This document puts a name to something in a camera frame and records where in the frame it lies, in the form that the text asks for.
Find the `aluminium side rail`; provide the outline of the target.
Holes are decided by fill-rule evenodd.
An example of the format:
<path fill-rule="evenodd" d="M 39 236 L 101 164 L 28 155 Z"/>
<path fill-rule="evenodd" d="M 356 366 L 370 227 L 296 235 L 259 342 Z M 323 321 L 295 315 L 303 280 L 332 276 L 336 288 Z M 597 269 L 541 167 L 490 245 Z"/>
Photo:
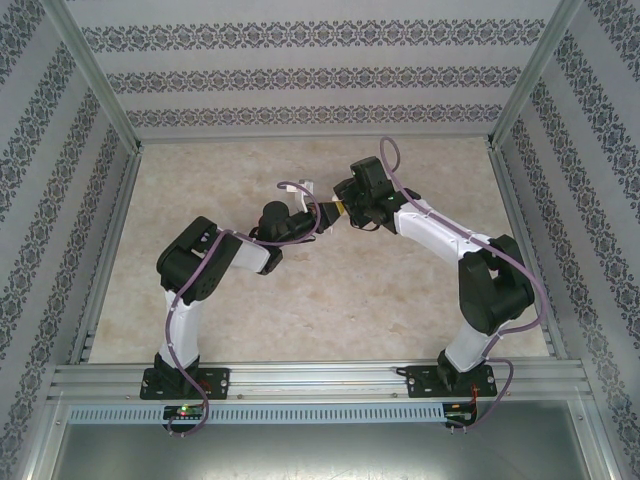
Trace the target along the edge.
<path fill-rule="evenodd" d="M 122 171 L 107 224 L 108 229 L 91 277 L 88 296 L 80 311 L 80 323 L 71 344 L 67 364 L 82 362 L 86 340 L 98 325 L 143 153 L 144 146 L 140 145 L 136 152 L 130 155 L 127 166 Z"/>
<path fill-rule="evenodd" d="M 543 316 L 543 319 L 540 322 L 540 328 L 543 332 L 547 348 L 551 356 L 559 360 L 567 360 L 570 358 L 570 355 L 567 353 L 562 340 L 552 308 L 552 302 L 547 296 L 543 275 L 536 260 L 535 251 L 527 229 L 525 217 L 522 214 L 517 192 L 514 189 L 507 166 L 501 152 L 494 147 L 488 148 L 488 157 L 494 171 L 510 226 L 515 239 L 519 244 L 525 266 L 533 273 L 536 280 L 541 285 L 541 291 L 536 294 L 535 307 L 537 314 Z"/>

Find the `grey metal panel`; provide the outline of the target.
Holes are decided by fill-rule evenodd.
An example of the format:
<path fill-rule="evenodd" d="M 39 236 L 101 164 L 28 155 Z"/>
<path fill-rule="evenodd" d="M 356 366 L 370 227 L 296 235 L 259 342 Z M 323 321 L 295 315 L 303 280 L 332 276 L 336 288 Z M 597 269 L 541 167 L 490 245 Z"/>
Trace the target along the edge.
<path fill-rule="evenodd" d="M 73 425 L 52 480 L 591 480 L 577 443 L 535 444 L 434 425 Z"/>

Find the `aluminium mounting rail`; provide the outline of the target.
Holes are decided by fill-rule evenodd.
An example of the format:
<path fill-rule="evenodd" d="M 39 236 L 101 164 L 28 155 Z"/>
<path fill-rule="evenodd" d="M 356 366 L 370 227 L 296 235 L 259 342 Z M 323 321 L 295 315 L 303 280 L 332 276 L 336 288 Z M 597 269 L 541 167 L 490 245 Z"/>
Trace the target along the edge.
<path fill-rule="evenodd" d="M 380 403 L 407 401 L 407 381 L 398 362 L 229 363 L 227 402 L 232 403 Z M 593 396 L 579 360 L 516 358 L 505 401 L 577 400 Z M 46 393 L 49 402 L 134 403 L 145 364 L 58 366 Z"/>

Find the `small circuit board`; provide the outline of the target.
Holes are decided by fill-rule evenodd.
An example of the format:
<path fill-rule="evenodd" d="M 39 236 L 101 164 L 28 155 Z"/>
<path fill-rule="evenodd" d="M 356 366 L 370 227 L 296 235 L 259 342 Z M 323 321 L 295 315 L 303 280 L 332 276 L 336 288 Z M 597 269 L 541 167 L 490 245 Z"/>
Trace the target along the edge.
<path fill-rule="evenodd" d="M 186 420 L 200 421 L 204 415 L 204 407 L 202 405 L 174 405 L 165 406 L 163 410 L 163 419 L 166 421 Z"/>
<path fill-rule="evenodd" d="M 476 402 L 445 403 L 443 405 L 446 425 L 453 428 L 469 428 L 477 420 Z"/>

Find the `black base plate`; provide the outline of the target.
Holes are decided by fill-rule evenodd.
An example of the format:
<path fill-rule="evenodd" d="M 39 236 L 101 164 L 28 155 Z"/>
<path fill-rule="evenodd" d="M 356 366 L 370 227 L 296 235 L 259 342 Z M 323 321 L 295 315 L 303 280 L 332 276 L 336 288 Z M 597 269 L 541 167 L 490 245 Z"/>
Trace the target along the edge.
<path fill-rule="evenodd" d="M 410 398 L 479 398 L 497 396 L 497 386 L 491 366 L 481 364 L 469 372 L 440 373 L 437 365 L 398 367 L 395 373 L 405 379 Z"/>
<path fill-rule="evenodd" d="M 199 367 L 187 373 L 204 391 L 209 400 L 225 400 L 230 383 L 230 370 L 226 368 Z M 148 368 L 144 371 L 140 398 L 142 400 L 198 400 L 201 393 L 174 368 L 161 371 Z"/>

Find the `aluminium frame post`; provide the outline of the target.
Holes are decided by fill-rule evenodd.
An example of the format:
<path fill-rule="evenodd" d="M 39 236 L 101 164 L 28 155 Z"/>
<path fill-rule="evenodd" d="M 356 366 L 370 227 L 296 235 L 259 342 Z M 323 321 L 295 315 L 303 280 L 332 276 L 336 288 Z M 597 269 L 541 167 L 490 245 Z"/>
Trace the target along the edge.
<path fill-rule="evenodd" d="M 590 480 L 623 480 L 613 448 L 594 400 L 567 405 Z"/>
<path fill-rule="evenodd" d="M 25 443 L 12 480 L 52 480 L 64 440 L 69 407 L 63 397 L 47 398 Z"/>
<path fill-rule="evenodd" d="M 39 0 L 73 56 L 88 85 L 105 110 L 129 153 L 137 153 L 140 147 L 134 127 L 117 99 L 106 74 L 99 65 L 80 27 L 73 18 L 65 0 Z"/>
<path fill-rule="evenodd" d="M 502 112 L 486 138 L 489 151 L 494 151 L 506 139 L 512 125 L 524 108 L 530 93 L 553 56 L 564 32 L 568 29 L 583 0 L 560 0 L 541 34 L 531 57 L 517 80 Z"/>

